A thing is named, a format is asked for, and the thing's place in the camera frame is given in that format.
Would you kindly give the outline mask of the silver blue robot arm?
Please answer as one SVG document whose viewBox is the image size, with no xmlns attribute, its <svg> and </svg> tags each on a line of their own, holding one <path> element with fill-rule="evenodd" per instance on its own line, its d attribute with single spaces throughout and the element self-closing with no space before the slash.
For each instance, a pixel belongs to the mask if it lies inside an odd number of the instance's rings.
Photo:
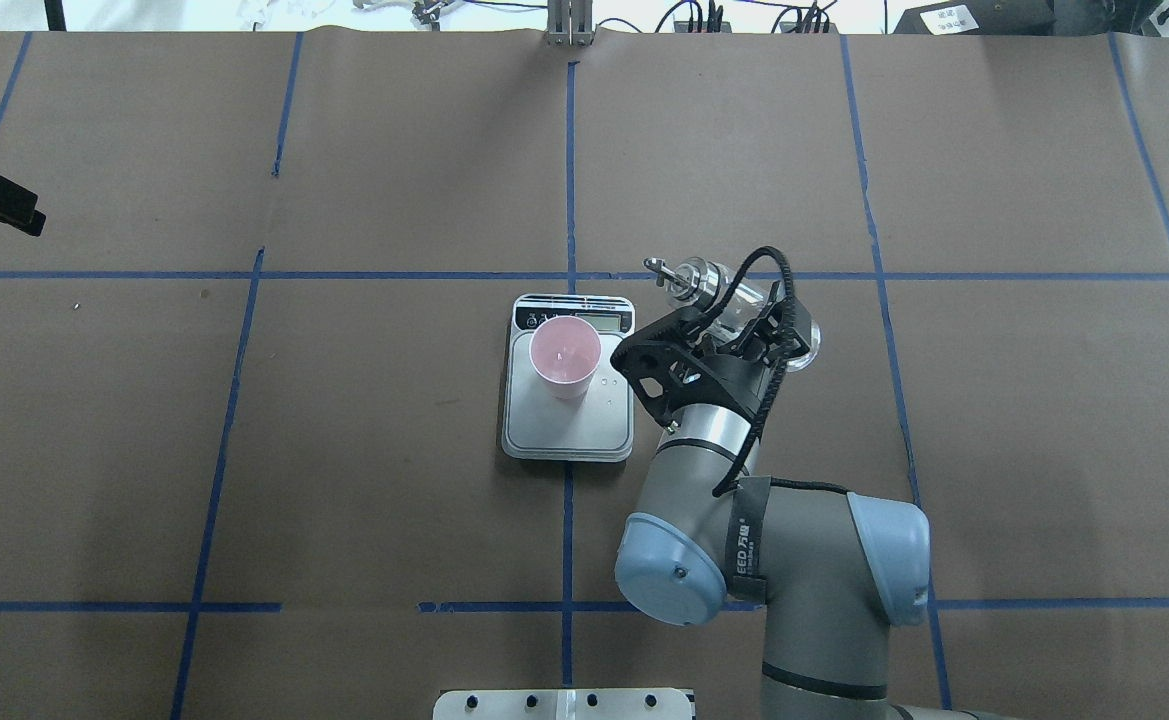
<svg viewBox="0 0 1169 720">
<path fill-rule="evenodd" d="M 765 605 L 766 719 L 963 719 L 888 695 L 888 637 L 931 609 L 931 520 L 914 503 L 758 473 L 765 410 L 811 316 L 766 302 L 734 340 L 692 305 L 635 331 L 613 368 L 665 434 L 620 541 L 613 579 L 649 618 L 715 619 Z"/>
</svg>

